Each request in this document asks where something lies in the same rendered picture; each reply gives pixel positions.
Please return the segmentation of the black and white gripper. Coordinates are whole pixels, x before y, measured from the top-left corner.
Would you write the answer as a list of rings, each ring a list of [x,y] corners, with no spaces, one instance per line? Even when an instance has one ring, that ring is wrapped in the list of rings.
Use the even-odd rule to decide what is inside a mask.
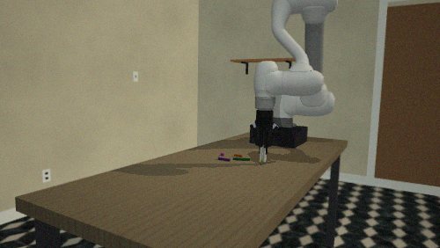
[[[256,146],[259,146],[259,153],[260,153],[260,161],[263,157],[263,162],[265,163],[267,161],[267,153],[268,153],[268,147],[270,147],[273,143],[275,132],[279,128],[279,126],[276,126],[273,121],[273,110],[272,111],[256,111],[256,120],[254,124],[250,125],[252,131],[253,131],[253,138]],[[257,132],[256,132],[256,126],[260,130],[260,143],[258,140]],[[270,137],[269,143],[268,143],[268,130],[273,126],[272,135]],[[265,130],[265,141],[264,141],[264,155],[263,155],[263,130]]]

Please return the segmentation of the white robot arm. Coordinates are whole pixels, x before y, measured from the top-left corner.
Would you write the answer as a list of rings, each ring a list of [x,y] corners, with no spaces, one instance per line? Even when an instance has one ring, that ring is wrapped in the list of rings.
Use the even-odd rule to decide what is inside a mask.
[[[327,92],[322,75],[324,25],[337,5],[338,0],[273,0],[273,35],[296,63],[288,71],[279,71],[275,62],[258,63],[253,87],[255,108],[273,110],[276,126],[296,127],[293,115],[322,116],[333,111],[334,95]],[[289,16],[298,13],[304,21],[304,50],[285,30]]]

